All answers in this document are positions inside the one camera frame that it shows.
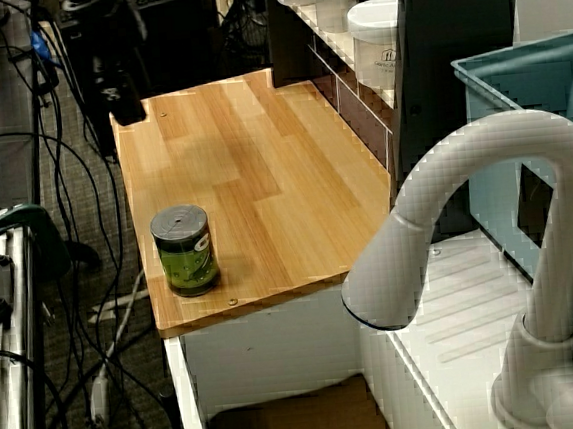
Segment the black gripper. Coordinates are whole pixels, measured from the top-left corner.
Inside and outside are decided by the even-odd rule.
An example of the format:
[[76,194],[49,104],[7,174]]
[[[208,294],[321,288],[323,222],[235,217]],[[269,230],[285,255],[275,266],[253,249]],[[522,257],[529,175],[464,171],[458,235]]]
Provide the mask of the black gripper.
[[141,96],[123,63],[100,56],[94,56],[92,63],[94,83],[113,118],[123,126],[145,120]]

